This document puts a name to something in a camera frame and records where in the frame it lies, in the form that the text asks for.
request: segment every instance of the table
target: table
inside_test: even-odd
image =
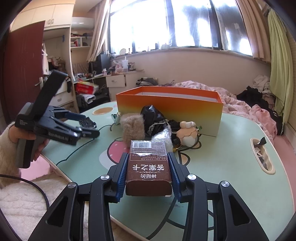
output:
[[[112,107],[113,111],[103,115],[92,114],[94,110],[104,107]],[[113,123],[111,114],[117,111],[116,102],[110,102],[84,114],[101,128]],[[67,123],[78,125],[78,122],[72,120]],[[106,174],[111,165],[119,162],[123,152],[128,152],[122,142],[120,125],[113,125],[112,131],[110,126],[103,127],[100,132],[97,139],[58,165],[69,180],[79,185],[92,182]],[[262,137],[267,140],[265,148],[276,169],[273,175],[262,171],[251,148],[250,139]],[[89,140],[81,139],[77,146],[50,141],[42,154],[55,165]],[[279,236],[292,218],[294,201],[284,166],[264,132],[251,120],[223,113],[217,137],[201,135],[195,148],[178,151],[175,155],[182,164],[187,165],[190,173],[204,181],[229,181],[258,219],[270,241]],[[208,204],[212,211],[211,201]],[[178,203],[174,196],[124,195],[120,203],[110,204],[110,214],[117,223],[142,240],[181,241],[186,212],[187,204]],[[209,227],[212,226],[213,218],[209,215]],[[209,231],[208,240],[213,240],[212,230]]]

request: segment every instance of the fluffy hair ball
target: fluffy hair ball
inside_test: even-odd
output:
[[[123,128],[123,141],[128,147],[131,141],[140,141],[145,138],[144,120],[141,114],[124,114],[120,118],[120,124]]]

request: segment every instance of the brown box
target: brown box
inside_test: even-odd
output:
[[[164,141],[131,141],[126,195],[172,194],[172,179]]]

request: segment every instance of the window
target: window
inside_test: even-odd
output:
[[[113,0],[110,47],[119,54],[156,46],[207,47],[252,55],[235,0]]]

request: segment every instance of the orange box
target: orange box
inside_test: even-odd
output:
[[[223,103],[217,92],[182,88],[142,86],[116,95],[121,114],[140,113],[146,105],[155,106],[168,120],[194,121],[200,133],[216,137]]]

